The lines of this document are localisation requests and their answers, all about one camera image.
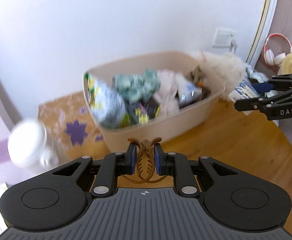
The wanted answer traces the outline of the blue white tissue pack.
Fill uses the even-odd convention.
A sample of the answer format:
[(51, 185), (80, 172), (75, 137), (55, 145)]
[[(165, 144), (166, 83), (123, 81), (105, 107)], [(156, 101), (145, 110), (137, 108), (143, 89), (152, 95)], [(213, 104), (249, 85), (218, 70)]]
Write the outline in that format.
[(228, 95), (228, 98), (236, 102), (241, 99), (250, 99), (250, 98), (258, 98), (259, 94), (250, 84), (247, 79), (244, 79), (237, 85), (237, 87)]

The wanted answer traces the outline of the brown fishbone hair clip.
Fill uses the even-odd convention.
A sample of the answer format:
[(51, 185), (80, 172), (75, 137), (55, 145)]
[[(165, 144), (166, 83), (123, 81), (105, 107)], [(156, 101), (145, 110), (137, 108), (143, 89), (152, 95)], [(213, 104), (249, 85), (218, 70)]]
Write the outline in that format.
[(162, 138), (156, 137), (151, 141), (147, 139), (139, 141), (135, 138), (129, 138), (128, 141), (135, 143), (138, 148), (134, 165), (138, 179), (126, 175), (123, 175), (123, 177), (133, 184), (155, 184), (164, 180), (167, 176), (160, 176), (160, 178), (152, 180), (156, 171), (154, 154), (155, 144), (160, 143)]

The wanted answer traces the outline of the silver green chip bag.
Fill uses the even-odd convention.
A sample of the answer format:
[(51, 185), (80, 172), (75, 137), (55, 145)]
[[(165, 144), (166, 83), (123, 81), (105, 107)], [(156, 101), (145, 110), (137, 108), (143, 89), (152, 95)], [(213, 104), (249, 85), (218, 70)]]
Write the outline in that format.
[(125, 128), (133, 124), (124, 99), (105, 81), (86, 72), (84, 94), (94, 120), (108, 129)]

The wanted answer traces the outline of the black star print box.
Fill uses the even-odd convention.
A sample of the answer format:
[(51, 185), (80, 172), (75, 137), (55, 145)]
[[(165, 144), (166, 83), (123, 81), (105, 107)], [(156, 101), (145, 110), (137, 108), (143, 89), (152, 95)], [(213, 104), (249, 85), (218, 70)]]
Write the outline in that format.
[(150, 120), (157, 118), (160, 112), (160, 104), (154, 98), (139, 102), (125, 101), (125, 106), (135, 125), (147, 124)]

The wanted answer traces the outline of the beige purple knit sock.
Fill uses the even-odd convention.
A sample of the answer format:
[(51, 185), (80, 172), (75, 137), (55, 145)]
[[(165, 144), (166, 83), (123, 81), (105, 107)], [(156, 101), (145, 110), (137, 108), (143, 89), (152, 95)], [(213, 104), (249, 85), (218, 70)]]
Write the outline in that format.
[(184, 76), (181, 73), (163, 69), (157, 71), (157, 79), (160, 81), (160, 88), (153, 94), (153, 98), (160, 106), (159, 116), (177, 113), (180, 106), (176, 95)]

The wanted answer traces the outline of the clear bag of cotton swabs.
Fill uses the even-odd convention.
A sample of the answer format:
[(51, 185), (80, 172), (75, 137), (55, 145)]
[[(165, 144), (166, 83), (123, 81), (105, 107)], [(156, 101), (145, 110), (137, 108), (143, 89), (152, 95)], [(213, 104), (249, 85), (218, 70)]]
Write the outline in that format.
[(196, 87), (192, 82), (185, 79), (183, 76), (176, 77), (177, 94), (179, 97), (179, 107), (183, 108), (197, 100), (201, 94), (202, 89)]

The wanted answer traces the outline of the green plaid scrunchie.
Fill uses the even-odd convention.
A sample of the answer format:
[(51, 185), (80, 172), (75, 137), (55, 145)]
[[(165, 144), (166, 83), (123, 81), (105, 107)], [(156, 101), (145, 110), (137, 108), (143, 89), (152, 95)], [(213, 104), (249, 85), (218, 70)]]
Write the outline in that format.
[(161, 86), (161, 82), (154, 70), (145, 70), (143, 74), (118, 74), (112, 79), (112, 86), (130, 103), (149, 101)]

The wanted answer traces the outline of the striped light blue cloth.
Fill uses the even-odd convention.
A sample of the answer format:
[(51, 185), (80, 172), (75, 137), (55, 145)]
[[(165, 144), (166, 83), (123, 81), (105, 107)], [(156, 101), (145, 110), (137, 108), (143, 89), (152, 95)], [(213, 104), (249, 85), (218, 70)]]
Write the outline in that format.
[(264, 73), (255, 71), (254, 68), (247, 63), (245, 64), (245, 69), (246, 76), (244, 80), (251, 85), (264, 83), (269, 80), (269, 78)]

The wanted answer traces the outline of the pink white headphones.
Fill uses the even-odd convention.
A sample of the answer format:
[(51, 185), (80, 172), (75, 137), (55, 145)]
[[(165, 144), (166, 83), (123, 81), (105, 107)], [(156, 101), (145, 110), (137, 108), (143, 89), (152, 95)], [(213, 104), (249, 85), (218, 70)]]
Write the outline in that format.
[(269, 66), (279, 67), (286, 55), (292, 53), (289, 39), (280, 33), (270, 34), (264, 44), (264, 61)]

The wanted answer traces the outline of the beige plastic storage bin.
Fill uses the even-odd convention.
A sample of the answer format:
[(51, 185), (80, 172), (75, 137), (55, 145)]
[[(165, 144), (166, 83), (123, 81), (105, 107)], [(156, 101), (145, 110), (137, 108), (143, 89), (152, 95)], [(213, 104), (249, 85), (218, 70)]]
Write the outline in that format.
[(94, 67), (83, 77), (84, 98), (111, 152), (130, 138), (169, 140), (204, 122), (225, 90), (205, 70), (210, 95), (186, 79), (198, 60), (178, 51), (121, 59)]

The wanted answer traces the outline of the white fluffy plush toy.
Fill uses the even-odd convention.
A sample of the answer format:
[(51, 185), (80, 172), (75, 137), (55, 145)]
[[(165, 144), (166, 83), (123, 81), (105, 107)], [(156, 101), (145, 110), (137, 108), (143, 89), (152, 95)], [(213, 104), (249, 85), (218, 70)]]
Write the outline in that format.
[[(200, 51), (195, 54), (195, 58), (198, 61), (201, 69), (205, 72), (213, 72), (215, 75), (222, 80), (225, 85), (225, 91), (221, 96), (222, 100), (230, 101), (228, 95), (245, 79), (246, 69), (245, 62), (234, 55), (231, 52), (224, 53), (221, 55), (213, 54), (205, 51)], [(197, 84), (206, 85), (206, 76)]]

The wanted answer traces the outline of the purple flower placemat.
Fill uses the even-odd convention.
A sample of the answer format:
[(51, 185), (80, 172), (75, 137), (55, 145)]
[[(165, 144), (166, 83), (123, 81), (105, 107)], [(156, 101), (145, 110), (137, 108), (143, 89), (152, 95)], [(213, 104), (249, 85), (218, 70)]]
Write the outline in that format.
[(82, 91), (39, 105), (37, 117), (67, 159), (88, 155), (99, 160), (109, 153), (90, 116)]

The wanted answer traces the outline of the white thermos bottle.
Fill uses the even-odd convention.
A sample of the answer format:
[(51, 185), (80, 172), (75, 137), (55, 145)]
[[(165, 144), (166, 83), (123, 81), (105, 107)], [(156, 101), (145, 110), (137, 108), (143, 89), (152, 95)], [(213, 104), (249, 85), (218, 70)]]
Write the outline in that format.
[(46, 129), (35, 119), (23, 119), (12, 129), (7, 150), (17, 167), (41, 174), (61, 164), (60, 148)]

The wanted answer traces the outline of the white wall socket panel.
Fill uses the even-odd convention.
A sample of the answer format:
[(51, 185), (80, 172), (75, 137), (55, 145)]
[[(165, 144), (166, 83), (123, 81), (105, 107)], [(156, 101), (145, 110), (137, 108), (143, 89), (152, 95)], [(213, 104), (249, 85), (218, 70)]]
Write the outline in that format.
[(231, 41), (235, 39), (237, 35), (236, 30), (227, 28), (217, 28), (213, 38), (213, 48), (230, 48)]

